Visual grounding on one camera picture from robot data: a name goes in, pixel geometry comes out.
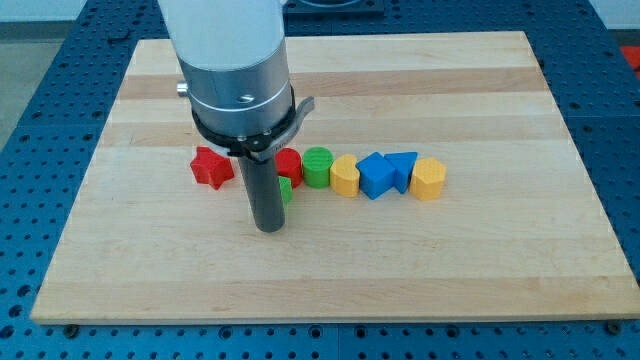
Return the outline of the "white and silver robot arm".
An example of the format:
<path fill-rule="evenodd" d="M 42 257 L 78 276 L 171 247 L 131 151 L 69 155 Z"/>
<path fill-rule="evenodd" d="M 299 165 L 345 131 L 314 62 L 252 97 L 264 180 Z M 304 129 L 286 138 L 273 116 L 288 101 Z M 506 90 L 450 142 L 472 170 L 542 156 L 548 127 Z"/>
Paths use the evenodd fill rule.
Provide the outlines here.
<path fill-rule="evenodd" d="M 297 101 L 282 0 L 159 0 L 201 135 L 261 162 L 298 133 L 314 100 Z"/>

